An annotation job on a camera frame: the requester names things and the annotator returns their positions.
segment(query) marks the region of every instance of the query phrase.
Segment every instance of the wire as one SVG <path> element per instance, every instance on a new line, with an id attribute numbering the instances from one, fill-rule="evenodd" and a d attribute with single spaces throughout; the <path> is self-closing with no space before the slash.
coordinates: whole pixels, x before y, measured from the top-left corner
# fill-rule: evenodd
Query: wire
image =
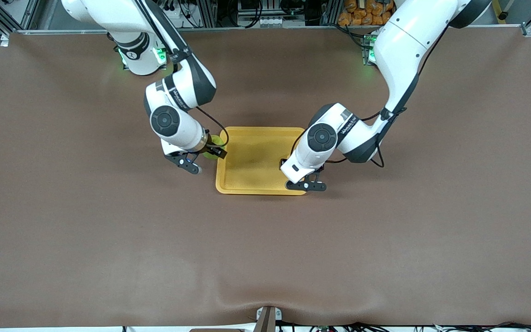
<path id="1" fill-rule="evenodd" d="M 337 25 L 335 23 L 325 23 L 324 26 L 335 27 L 339 31 L 343 32 L 344 34 L 352 34 L 352 36 L 356 36 L 358 38 L 364 37 L 364 35 L 356 34 L 355 32 L 350 32 L 347 28 L 344 29 L 340 25 Z"/>
<path id="2" fill-rule="evenodd" d="M 290 7 L 284 6 L 284 2 L 289 3 L 289 0 L 280 0 L 280 9 L 286 13 L 287 15 L 295 16 L 295 15 L 301 15 L 304 13 L 304 9 L 298 9 L 297 11 L 294 11 Z"/>
<path id="3" fill-rule="evenodd" d="M 227 145 L 228 141 L 229 141 L 228 131 L 225 129 L 225 127 L 218 120 L 213 118 L 212 115 L 209 115 L 208 113 L 206 113 L 200 107 L 196 107 L 196 109 L 198 109 L 198 111 L 202 112 L 204 115 L 208 116 L 210 118 L 210 120 L 212 120 L 215 124 L 217 124 L 225 132 L 225 135 L 227 135 L 227 141 L 225 141 L 223 144 L 219 144 L 219 145 L 207 144 L 206 146 L 209 147 L 209 148 L 223 148 L 223 147 L 225 147 L 225 145 Z"/>
<path id="4" fill-rule="evenodd" d="M 188 15 L 186 15 L 186 14 L 183 12 L 183 4 L 182 4 L 182 2 L 181 2 L 180 0 L 177 0 L 177 3 L 179 4 L 179 11 L 182 12 L 182 15 L 183 15 L 183 17 L 186 18 L 186 21 L 188 21 L 188 23 L 190 23 L 190 24 L 192 25 L 192 27 L 194 27 L 194 28 L 199 28 L 200 25 L 199 25 L 199 24 L 196 24 L 196 20 L 194 19 L 194 15 L 193 15 L 192 11 L 190 10 L 190 2 L 189 2 L 188 0 L 185 1 L 185 3 L 187 4 L 187 6 L 186 6 L 186 11 L 188 11 L 188 15 L 190 16 L 190 18 L 192 18 L 192 21 L 194 21 L 194 22 L 190 21 Z"/>
<path id="5" fill-rule="evenodd" d="M 372 120 L 373 118 L 377 117 L 380 115 L 380 112 L 377 112 L 375 115 L 372 115 L 372 116 L 368 116 L 367 118 L 365 119 L 362 119 L 362 121 L 368 121 L 368 120 Z"/>
<path id="6" fill-rule="evenodd" d="M 354 44 L 360 46 L 361 48 L 364 48 L 365 50 L 371 50 L 372 49 L 372 47 L 370 47 L 370 46 L 360 44 L 356 40 L 356 38 L 362 38 L 363 35 L 355 34 L 355 33 L 351 32 L 351 31 L 349 31 L 349 28 L 347 26 L 345 27 L 345 29 L 343 29 L 342 27 L 340 27 L 339 25 L 337 25 L 335 23 L 325 23 L 324 25 L 328 25 L 330 27 L 335 27 L 339 31 L 343 32 L 344 34 L 347 34 L 352 39 L 352 42 L 354 42 Z"/>
<path id="7" fill-rule="evenodd" d="M 384 159 L 382 158 L 382 153 L 380 152 L 380 143 L 378 143 L 378 136 L 377 136 L 377 139 L 376 139 L 376 146 L 377 146 L 377 151 L 378 151 L 378 157 L 380 157 L 380 162 L 381 163 L 378 164 L 374 159 L 370 159 L 370 161 L 373 162 L 376 166 L 378 166 L 380 168 L 384 168 Z"/>
<path id="8" fill-rule="evenodd" d="M 345 160 L 348 160 L 348 159 L 343 158 L 342 160 L 325 160 L 325 164 L 339 164 L 340 162 L 344 162 Z"/>
<path id="9" fill-rule="evenodd" d="M 442 39 L 442 36 L 444 35 L 444 33 L 446 32 L 446 30 L 448 30 L 448 28 L 445 28 L 444 31 L 442 31 L 442 33 L 440 34 L 440 36 L 438 37 L 438 39 L 436 40 L 436 42 L 434 43 L 434 46 L 431 47 L 431 50 L 430 52 L 427 54 L 427 56 L 425 57 L 425 60 L 423 60 L 423 65 L 421 65 L 421 69 L 419 69 L 419 72 L 417 73 L 417 75 L 421 75 L 421 72 L 423 71 L 423 68 L 425 68 L 425 63 L 427 62 L 427 59 L 430 58 L 430 55 L 431 53 L 434 51 L 434 49 L 436 48 L 436 45 L 440 42 L 440 40 Z"/>
<path id="10" fill-rule="evenodd" d="M 292 144 L 292 149 L 290 149 L 290 154 L 295 151 L 296 143 L 299 141 L 299 139 L 301 139 L 302 135 L 304 135 L 305 132 L 306 130 L 303 130 L 303 132 L 296 138 L 295 143 Z"/>
<path id="11" fill-rule="evenodd" d="M 257 6 L 255 7 L 255 16 L 253 17 L 253 20 L 251 20 L 251 23 L 249 23 L 249 25 L 244 27 L 245 29 L 249 29 L 253 27 L 254 25 L 256 25 L 257 22 L 259 22 L 261 18 L 261 14 L 264 9 L 263 3 L 261 2 L 261 0 L 256 0 L 256 1 L 257 1 Z M 232 4 L 234 2 L 235 0 L 229 0 L 227 4 L 227 16 L 229 17 L 230 23 L 232 23 L 236 27 L 241 27 L 240 25 L 238 25 L 238 23 L 236 23 L 235 20 L 232 19 L 232 16 L 231 16 L 232 13 L 234 13 L 235 11 L 238 11 L 238 9 L 232 8 Z"/>

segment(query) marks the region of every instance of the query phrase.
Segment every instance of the black joint cap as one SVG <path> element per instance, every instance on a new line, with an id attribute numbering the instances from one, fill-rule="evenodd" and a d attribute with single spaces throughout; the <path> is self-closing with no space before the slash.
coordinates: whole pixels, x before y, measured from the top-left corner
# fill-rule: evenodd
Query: black joint cap
<path id="1" fill-rule="evenodd" d="M 315 124 L 308 130 L 307 139 L 308 147 L 320 153 L 335 148 L 337 133 L 328 124 Z"/>
<path id="2" fill-rule="evenodd" d="M 179 127 L 179 114 L 173 107 L 159 107 L 151 115 L 151 126 L 157 134 L 173 136 Z"/>

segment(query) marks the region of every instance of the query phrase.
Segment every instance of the green led light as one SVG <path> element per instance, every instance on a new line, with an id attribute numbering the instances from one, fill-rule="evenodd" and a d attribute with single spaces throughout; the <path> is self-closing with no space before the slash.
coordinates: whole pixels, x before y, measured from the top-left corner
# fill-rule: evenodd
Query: green led light
<path id="1" fill-rule="evenodd" d="M 165 49 L 164 48 L 153 48 L 153 53 L 155 57 L 157 58 L 157 61 L 161 64 L 165 63 L 166 57 L 165 57 Z"/>
<path id="2" fill-rule="evenodd" d="M 124 54 L 122 53 L 122 51 L 120 49 L 118 49 L 118 54 L 120 54 L 120 57 L 122 58 L 122 63 L 124 63 L 124 65 L 127 65 L 126 64 L 126 59 L 124 59 Z"/>

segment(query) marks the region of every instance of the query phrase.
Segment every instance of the orange bag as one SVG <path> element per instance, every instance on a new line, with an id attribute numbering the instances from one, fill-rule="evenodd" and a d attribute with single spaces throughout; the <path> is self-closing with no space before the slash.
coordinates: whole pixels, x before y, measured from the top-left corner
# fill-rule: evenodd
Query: orange bag
<path id="1" fill-rule="evenodd" d="M 372 24 L 372 14 L 367 13 L 366 17 L 362 19 L 362 25 L 371 25 Z"/>
<path id="2" fill-rule="evenodd" d="M 394 8 L 394 6 L 395 6 L 395 0 L 390 0 L 389 4 L 387 4 L 387 5 L 384 7 L 384 11 L 385 11 L 385 12 L 391 11 L 392 8 Z"/>
<path id="3" fill-rule="evenodd" d="M 381 15 L 384 5 L 379 4 L 375 0 L 366 0 L 366 12 L 372 15 Z"/>
<path id="4" fill-rule="evenodd" d="M 373 16 L 372 17 L 372 25 L 382 25 L 382 17 Z"/>
<path id="5" fill-rule="evenodd" d="M 339 19 L 337 19 L 337 24 L 341 25 L 342 27 L 345 27 L 346 25 L 350 25 L 352 23 L 352 15 L 348 12 L 342 12 L 339 15 Z"/>
<path id="6" fill-rule="evenodd" d="M 356 18 L 356 15 L 352 13 L 352 25 L 361 25 L 361 24 L 362 24 L 362 19 Z"/>
<path id="7" fill-rule="evenodd" d="M 383 13 L 382 14 L 382 23 L 386 24 L 388 22 L 388 20 L 390 19 L 390 16 L 392 16 L 392 14 L 390 12 Z"/>
<path id="8" fill-rule="evenodd" d="M 345 6 L 346 11 L 348 12 L 354 12 L 356 9 L 358 9 L 357 0 L 345 0 L 343 5 Z"/>
<path id="9" fill-rule="evenodd" d="M 363 19 L 364 17 L 366 17 L 366 9 L 356 9 L 356 11 L 354 11 L 354 18 L 355 19 Z"/>

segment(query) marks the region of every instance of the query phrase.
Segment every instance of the brown tablecloth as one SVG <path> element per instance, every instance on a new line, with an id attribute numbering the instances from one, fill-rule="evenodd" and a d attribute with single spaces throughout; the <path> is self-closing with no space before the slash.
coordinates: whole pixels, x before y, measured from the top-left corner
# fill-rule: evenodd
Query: brown tablecloth
<path id="1" fill-rule="evenodd" d="M 185 34 L 226 126 L 367 116 L 388 91 L 335 30 Z M 231 324 L 262 305 L 304 324 L 531 323 L 531 38 L 445 34 L 386 137 L 386 168 L 329 189 L 227 196 L 215 162 L 167 162 L 142 107 L 161 74 L 96 36 L 0 48 L 0 326 Z M 199 113 L 208 128 L 217 127 Z"/>

